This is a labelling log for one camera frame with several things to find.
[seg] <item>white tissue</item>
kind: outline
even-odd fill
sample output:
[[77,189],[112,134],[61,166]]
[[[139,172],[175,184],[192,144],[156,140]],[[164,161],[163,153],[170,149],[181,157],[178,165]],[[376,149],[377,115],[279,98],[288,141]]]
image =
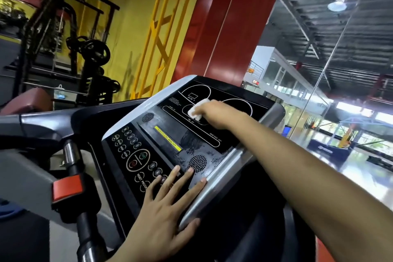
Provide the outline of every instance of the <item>white tissue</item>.
[[190,110],[188,110],[187,112],[188,116],[190,116],[192,119],[196,121],[199,121],[202,118],[202,115],[194,115],[195,108],[209,101],[210,100],[208,98],[204,98],[202,101],[197,102],[194,106],[192,106]]

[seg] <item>metal roof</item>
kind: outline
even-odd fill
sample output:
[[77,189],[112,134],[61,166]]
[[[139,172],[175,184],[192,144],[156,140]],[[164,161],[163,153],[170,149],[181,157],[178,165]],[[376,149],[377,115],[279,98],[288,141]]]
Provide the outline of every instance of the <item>metal roof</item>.
[[[348,23],[320,89],[331,95],[361,98],[370,94],[380,74],[393,74],[393,0],[345,0],[346,10],[333,12],[335,0],[277,0],[269,19],[288,48],[277,49],[315,84]],[[375,96],[393,100],[393,80]]]

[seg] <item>black display panel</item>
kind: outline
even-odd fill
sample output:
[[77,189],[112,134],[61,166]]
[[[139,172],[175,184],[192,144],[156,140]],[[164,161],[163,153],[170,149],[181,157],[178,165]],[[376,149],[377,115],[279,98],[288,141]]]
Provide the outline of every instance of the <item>black display panel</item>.
[[142,206],[147,187],[158,175],[162,176],[161,184],[164,183],[172,169],[132,123],[105,140],[115,157],[115,164],[120,168],[138,204]]
[[264,106],[246,101],[195,80],[188,82],[157,105],[221,154],[227,152],[231,147],[235,147],[239,143],[238,139],[229,131],[216,130],[204,118],[198,122],[187,114],[192,106],[205,98],[225,102],[247,113],[257,121],[268,111],[268,108]]

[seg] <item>speaker grille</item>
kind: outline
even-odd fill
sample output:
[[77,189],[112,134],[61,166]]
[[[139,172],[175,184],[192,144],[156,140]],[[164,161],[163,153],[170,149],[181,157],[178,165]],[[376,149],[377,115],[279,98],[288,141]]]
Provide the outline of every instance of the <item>speaker grille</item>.
[[147,113],[147,114],[145,114],[145,115],[142,117],[142,121],[143,121],[143,122],[148,122],[148,121],[152,120],[153,117],[154,117],[154,114],[153,114],[153,113]]
[[194,172],[201,172],[207,165],[208,161],[203,155],[195,155],[188,163],[188,167],[193,167]]

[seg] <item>ceiling lamp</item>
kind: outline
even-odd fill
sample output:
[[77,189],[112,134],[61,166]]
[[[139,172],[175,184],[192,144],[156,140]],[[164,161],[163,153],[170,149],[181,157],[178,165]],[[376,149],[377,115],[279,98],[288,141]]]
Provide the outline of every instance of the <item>ceiling lamp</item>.
[[327,5],[327,8],[331,11],[343,11],[347,9],[345,0],[336,0]]

